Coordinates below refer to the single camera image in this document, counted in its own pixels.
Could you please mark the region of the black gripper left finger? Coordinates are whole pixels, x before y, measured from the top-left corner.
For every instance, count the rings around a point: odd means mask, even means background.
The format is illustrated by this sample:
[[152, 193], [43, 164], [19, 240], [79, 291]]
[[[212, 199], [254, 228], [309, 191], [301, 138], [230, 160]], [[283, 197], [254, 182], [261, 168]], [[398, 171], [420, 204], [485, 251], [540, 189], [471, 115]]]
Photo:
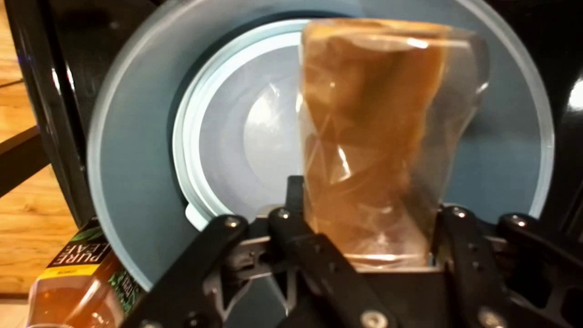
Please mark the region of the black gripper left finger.
[[278, 328], [396, 328], [396, 315], [334, 242], [305, 220], [305, 179], [265, 219], [214, 219], [137, 304], [123, 328], [223, 328], [250, 286], [270, 279]]

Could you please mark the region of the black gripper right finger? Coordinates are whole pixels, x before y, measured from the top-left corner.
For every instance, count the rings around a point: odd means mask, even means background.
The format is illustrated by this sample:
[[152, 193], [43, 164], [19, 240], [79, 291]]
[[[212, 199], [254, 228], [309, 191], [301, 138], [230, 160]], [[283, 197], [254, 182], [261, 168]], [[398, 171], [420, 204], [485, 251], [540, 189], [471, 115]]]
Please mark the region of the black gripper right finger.
[[456, 328], [583, 328], [583, 246], [544, 222], [443, 206], [434, 246]]

